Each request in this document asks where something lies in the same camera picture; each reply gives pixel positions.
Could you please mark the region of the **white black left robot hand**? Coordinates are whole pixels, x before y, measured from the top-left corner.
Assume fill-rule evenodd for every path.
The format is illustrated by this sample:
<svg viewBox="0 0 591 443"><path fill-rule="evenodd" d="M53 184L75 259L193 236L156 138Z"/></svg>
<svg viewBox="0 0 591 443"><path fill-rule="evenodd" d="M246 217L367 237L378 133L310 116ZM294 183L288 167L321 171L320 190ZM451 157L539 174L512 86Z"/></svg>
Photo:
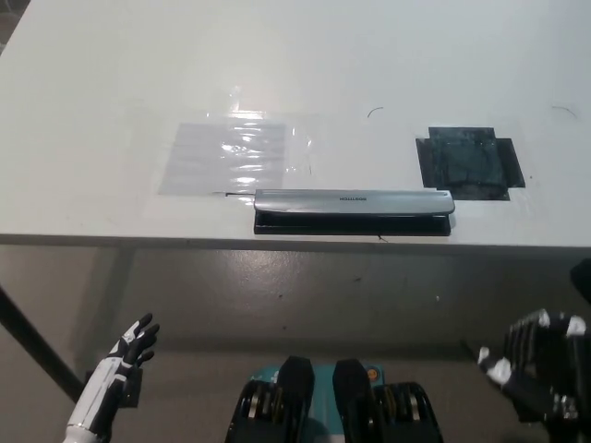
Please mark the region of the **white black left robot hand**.
<svg viewBox="0 0 591 443"><path fill-rule="evenodd" d="M131 379L154 356L160 325L146 314L135 321L99 362L66 424L65 442L108 442Z"/></svg>

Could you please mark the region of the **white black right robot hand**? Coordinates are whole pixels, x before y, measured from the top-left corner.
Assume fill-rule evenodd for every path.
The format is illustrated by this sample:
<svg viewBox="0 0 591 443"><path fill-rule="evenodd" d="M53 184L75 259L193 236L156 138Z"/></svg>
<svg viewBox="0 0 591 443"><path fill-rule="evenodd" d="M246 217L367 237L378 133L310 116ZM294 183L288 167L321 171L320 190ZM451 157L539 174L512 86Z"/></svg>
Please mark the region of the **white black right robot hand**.
<svg viewBox="0 0 591 443"><path fill-rule="evenodd" d="M513 323L502 350L476 364L525 423L590 426L590 328L577 315L540 309Z"/></svg>

